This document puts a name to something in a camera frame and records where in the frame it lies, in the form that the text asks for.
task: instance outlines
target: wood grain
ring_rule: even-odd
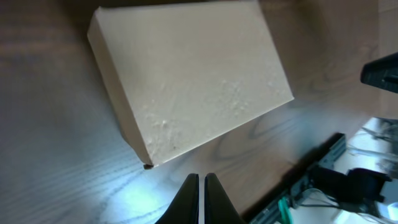
[[[378,56],[377,1],[261,4],[295,100],[144,170],[85,37],[98,6],[131,2],[1,1],[0,223],[153,223],[191,172],[202,185],[215,172],[244,213],[306,152],[353,134],[379,105],[359,82]]]

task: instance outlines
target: cable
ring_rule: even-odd
[[[334,199],[333,197],[323,193],[323,191],[321,191],[319,189],[316,189],[316,188],[310,188],[310,189],[303,190],[303,192],[301,192],[301,194],[304,195],[304,193],[309,191],[309,190],[312,190],[312,191],[315,191],[315,192],[319,192],[319,193],[323,194],[327,199],[331,200],[332,202],[337,202],[336,199]]]
[[[303,207],[318,207],[318,208],[340,208],[337,205],[302,205],[301,204],[300,206],[303,206]]]
[[[384,128],[381,133],[385,133],[386,131],[390,131],[391,129],[398,128],[398,124],[392,124],[386,128]]]
[[[381,221],[379,221],[379,220],[377,220],[377,219],[375,219],[374,217],[371,217],[371,216],[369,216],[369,215],[360,214],[360,213],[357,213],[357,215],[359,215],[360,217],[362,217],[363,219],[365,219],[366,221],[371,222],[371,223],[381,223],[381,224],[385,224],[384,222],[381,222]]]
[[[372,131],[368,128],[361,128],[363,131],[366,131],[368,134],[370,134],[371,136],[373,136],[375,139],[381,139],[390,143],[395,143],[395,141],[393,139],[391,139],[390,137],[387,137],[383,134],[377,133],[375,131]]]

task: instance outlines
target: beige box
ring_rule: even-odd
[[[293,100],[256,1],[99,8],[88,38],[124,138],[145,164]]]

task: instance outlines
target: wooden table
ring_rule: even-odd
[[[264,1],[296,99],[144,170],[86,41],[98,6],[132,3],[164,2],[0,2],[0,223],[153,223],[192,172],[201,186],[215,172],[244,213],[306,152],[378,110],[379,90],[359,82],[378,56],[377,1]]]

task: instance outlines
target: table surface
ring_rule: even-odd
[[[295,100],[144,170],[86,40],[98,6],[131,2],[0,2],[0,223],[153,223],[189,173],[202,187],[209,172],[244,213],[306,152],[379,108],[379,90],[359,82],[379,53],[377,1],[261,1]]]

